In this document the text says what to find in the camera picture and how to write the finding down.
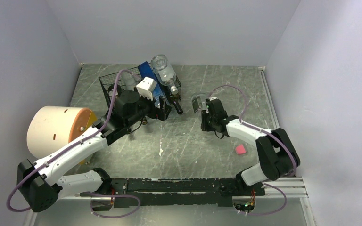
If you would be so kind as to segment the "dark green wine bottle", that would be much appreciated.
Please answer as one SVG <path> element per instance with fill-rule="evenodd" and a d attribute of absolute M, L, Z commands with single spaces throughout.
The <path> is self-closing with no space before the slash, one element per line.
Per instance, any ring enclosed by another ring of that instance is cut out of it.
<path fill-rule="evenodd" d="M 173 104 L 176 112 L 178 115 L 183 114 L 183 109 L 179 103 L 179 101 L 181 100 L 181 96 L 179 94 L 170 94 L 170 98 L 169 101 L 171 104 Z"/>

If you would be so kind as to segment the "clear red-label bottle silver cap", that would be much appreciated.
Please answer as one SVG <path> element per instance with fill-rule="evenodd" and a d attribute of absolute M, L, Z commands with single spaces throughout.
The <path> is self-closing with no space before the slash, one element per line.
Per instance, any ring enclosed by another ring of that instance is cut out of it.
<path fill-rule="evenodd" d="M 177 95 L 179 89 L 176 87 L 176 73 L 164 54 L 159 54 L 151 59 L 151 66 L 156 72 L 161 84 L 169 88 L 170 93 Z"/>

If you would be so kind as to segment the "blue labelled water bottle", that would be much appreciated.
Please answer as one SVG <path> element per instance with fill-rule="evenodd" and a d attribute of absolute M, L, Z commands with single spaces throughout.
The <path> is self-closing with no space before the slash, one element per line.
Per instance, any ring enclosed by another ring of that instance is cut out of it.
<path fill-rule="evenodd" d="M 150 66 L 150 63 L 148 63 L 147 61 L 138 65 L 137 66 L 140 75 L 142 78 L 151 78 L 154 81 L 156 81 L 156 86 L 154 88 L 154 90 L 152 91 L 153 97 L 158 101 L 160 97 L 165 97 L 165 95 L 162 92 L 162 89 L 159 85 L 159 80 L 157 79 L 157 77 L 155 76 L 155 74 L 153 73 L 153 70 Z"/>

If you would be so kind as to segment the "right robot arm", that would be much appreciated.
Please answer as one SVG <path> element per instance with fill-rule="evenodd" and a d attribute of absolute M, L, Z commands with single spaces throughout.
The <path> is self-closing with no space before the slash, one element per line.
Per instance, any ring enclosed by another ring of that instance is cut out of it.
<path fill-rule="evenodd" d="M 253 190 L 254 184 L 266 180 L 275 181 L 289 173 L 294 174 L 300 165 L 296 150 L 282 128 L 263 129 L 228 115 L 217 98 L 206 99 L 201 111 L 201 129 L 213 131 L 222 137 L 240 139 L 257 150 L 259 163 L 237 174 L 235 188 L 241 195 Z"/>

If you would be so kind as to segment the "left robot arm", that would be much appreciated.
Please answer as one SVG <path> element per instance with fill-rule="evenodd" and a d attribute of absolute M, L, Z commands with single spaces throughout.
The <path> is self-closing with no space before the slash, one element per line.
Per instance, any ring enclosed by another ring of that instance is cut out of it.
<path fill-rule="evenodd" d="M 33 212 L 44 211 L 57 200 L 77 193 L 109 195 L 113 191 L 112 178 L 102 168 L 84 174 L 65 174 L 84 158 L 127 135 L 130 127 L 143 118 L 165 121 L 169 112 L 164 96 L 159 97 L 156 107 L 154 99 L 137 91 L 121 92 L 112 98 L 107 113 L 74 141 L 35 162 L 21 162 L 14 190 L 20 191 Z"/>

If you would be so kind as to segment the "pink small object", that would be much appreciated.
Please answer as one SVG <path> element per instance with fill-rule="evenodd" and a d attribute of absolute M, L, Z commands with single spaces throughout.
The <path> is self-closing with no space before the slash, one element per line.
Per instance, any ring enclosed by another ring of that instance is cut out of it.
<path fill-rule="evenodd" d="M 238 145 L 235 147 L 235 153 L 237 155 L 244 155 L 247 153 L 244 145 Z"/>

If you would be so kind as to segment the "white cylindrical drum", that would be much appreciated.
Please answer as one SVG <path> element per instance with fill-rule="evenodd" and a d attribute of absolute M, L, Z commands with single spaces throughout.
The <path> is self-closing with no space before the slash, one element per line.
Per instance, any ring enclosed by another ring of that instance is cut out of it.
<path fill-rule="evenodd" d="M 29 125 L 28 150 L 37 159 L 46 157 L 78 138 L 97 119 L 89 108 L 45 106 Z"/>

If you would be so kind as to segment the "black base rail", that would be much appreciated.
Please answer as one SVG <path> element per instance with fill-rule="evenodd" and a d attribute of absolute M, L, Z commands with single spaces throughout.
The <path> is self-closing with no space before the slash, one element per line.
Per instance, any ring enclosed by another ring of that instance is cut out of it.
<path fill-rule="evenodd" d="M 131 206 L 214 205 L 233 206 L 239 196 L 263 196 L 264 185 L 246 185 L 235 178 L 112 178 L 102 168 L 92 172 L 102 177 L 97 194 L 108 197 L 113 208 Z"/>

